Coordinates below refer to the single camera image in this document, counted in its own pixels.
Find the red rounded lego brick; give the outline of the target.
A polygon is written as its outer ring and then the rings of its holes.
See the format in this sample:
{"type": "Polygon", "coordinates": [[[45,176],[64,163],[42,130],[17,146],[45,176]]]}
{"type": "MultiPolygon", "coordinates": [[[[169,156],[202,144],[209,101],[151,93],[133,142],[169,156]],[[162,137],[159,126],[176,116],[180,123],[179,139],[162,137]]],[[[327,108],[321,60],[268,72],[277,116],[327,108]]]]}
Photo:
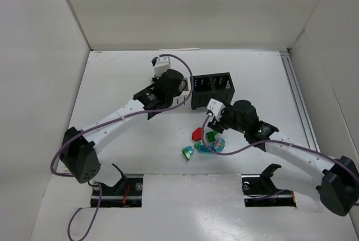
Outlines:
{"type": "Polygon", "coordinates": [[[193,141],[199,142],[202,140],[202,136],[203,136],[203,130],[201,127],[198,127],[192,132],[191,138],[193,141]]]}

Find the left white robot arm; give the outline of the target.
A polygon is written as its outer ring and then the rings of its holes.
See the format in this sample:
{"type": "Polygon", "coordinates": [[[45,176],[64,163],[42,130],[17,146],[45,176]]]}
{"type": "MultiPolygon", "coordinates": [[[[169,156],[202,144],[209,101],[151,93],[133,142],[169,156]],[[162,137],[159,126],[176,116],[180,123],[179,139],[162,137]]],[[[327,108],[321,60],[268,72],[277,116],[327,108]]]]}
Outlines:
{"type": "Polygon", "coordinates": [[[123,107],[99,122],[103,127],[77,130],[68,129],[64,135],[61,162],[80,183],[100,182],[115,187],[123,173],[114,165],[100,163],[98,155],[113,140],[130,128],[144,123],[165,111],[173,98],[182,94],[187,86],[183,74],[168,69],[158,80],[133,96],[123,107]]]}

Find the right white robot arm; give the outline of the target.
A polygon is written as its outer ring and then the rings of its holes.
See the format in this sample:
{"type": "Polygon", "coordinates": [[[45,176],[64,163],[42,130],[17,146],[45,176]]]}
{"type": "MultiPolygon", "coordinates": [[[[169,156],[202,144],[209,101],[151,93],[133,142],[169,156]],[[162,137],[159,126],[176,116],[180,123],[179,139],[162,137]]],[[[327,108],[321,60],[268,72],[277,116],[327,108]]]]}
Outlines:
{"type": "Polygon", "coordinates": [[[242,133],[248,148],[258,148],[294,167],[270,164],[263,170],[259,175],[264,190],[261,198],[281,191],[298,192],[320,201],[338,216],[346,216],[357,203],[358,170],[350,158],[337,159],[297,144],[277,127],[261,121],[247,100],[230,105],[210,99],[206,108],[206,126],[219,133],[227,129],[242,133]]]}

